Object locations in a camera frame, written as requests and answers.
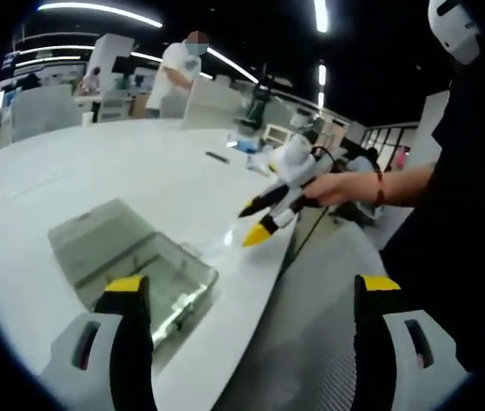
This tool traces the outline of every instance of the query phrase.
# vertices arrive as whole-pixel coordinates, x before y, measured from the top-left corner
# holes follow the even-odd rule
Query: white helmet
[[[462,64],[480,54],[479,29],[459,0],[429,0],[429,25],[442,46]]]

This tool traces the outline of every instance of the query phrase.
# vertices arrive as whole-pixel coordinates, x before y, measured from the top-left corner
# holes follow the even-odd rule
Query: white table
[[[219,297],[153,387],[161,411],[212,408],[260,320],[294,229],[258,247],[238,245],[260,216],[237,214],[270,181],[244,169],[245,155],[225,147],[226,136],[140,120],[68,128],[0,150],[0,327],[31,372],[43,370],[51,343],[85,312],[48,230],[120,198],[174,241],[209,247]]]

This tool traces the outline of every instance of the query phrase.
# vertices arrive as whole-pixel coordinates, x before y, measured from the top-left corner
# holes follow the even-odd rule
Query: yellow tip
[[[252,247],[262,243],[271,237],[271,234],[267,232],[266,228],[261,224],[256,224],[247,235],[246,239],[242,243],[243,247]]]

